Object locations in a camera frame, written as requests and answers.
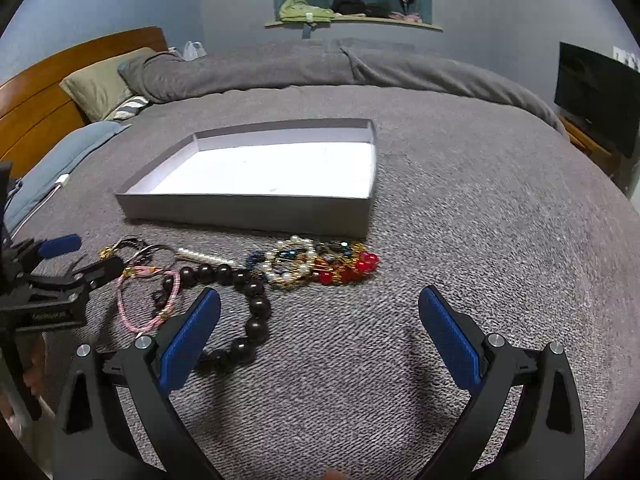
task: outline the tv screen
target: tv screen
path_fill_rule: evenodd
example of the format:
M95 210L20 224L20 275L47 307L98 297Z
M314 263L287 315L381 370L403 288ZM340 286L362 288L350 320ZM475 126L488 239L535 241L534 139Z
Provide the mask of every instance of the tv screen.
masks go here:
M560 43L554 101L585 121L585 133L604 148L631 158L640 123L640 73L610 57Z

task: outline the wooden headboard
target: wooden headboard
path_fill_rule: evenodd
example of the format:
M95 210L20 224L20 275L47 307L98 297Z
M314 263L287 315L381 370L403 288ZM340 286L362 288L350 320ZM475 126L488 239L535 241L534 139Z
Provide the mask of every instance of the wooden headboard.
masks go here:
M137 28L87 41L30 66L0 86L0 160L25 175L66 134L89 123L58 84L98 61L149 46L167 50L162 29Z

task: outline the human hand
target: human hand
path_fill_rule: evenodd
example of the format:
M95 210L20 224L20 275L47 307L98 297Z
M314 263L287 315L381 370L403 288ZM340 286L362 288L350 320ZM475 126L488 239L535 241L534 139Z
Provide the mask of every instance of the human hand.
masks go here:
M44 393L44 365L47 347L42 335L39 335L31 345L31 367L27 368L22 375L24 384L31 390L34 396ZM9 400L0 392L0 413L4 418L10 418L14 414Z

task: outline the black cloth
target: black cloth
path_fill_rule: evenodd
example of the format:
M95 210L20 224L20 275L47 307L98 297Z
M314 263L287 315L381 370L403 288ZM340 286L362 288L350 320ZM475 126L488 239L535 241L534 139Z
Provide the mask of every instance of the black cloth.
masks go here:
M362 14L366 8L362 0L334 0L331 4L331 10L340 14Z
M370 18L388 18L389 10L380 4L366 4L362 0L334 0L331 4L333 12L340 14L365 14Z

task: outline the red bead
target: red bead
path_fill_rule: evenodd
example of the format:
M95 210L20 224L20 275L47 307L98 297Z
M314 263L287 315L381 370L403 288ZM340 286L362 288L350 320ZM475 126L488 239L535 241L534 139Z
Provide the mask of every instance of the red bead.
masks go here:
M342 283L349 283L357 279L358 279L357 274L353 272L351 269L345 269L340 273L340 281Z
M374 253L367 253L367 263L371 267L371 270L376 270L378 266L378 257Z
M355 267L356 267L356 270L361 274L363 274L364 272L367 272L369 270L368 262L365 262L363 260L358 260L355 263Z
M322 283L323 285L329 285L334 280L334 277L330 272L323 270L320 273L319 279L320 279L320 283Z

